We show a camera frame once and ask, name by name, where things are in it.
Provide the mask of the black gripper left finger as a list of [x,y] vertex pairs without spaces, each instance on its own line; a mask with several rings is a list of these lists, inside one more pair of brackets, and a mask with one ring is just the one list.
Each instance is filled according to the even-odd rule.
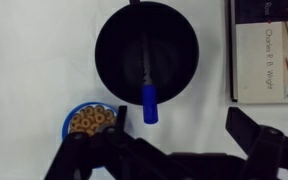
[[127,107],[117,120],[92,137],[84,132],[67,135],[44,180],[88,180],[104,167],[115,180],[171,180],[169,160],[161,151],[124,131]]

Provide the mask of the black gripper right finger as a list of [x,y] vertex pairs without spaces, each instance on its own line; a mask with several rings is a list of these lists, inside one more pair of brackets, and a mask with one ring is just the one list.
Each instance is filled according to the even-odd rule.
[[225,128],[247,155],[242,180],[277,180],[288,171],[288,137],[274,127],[257,124],[238,107],[229,107]]

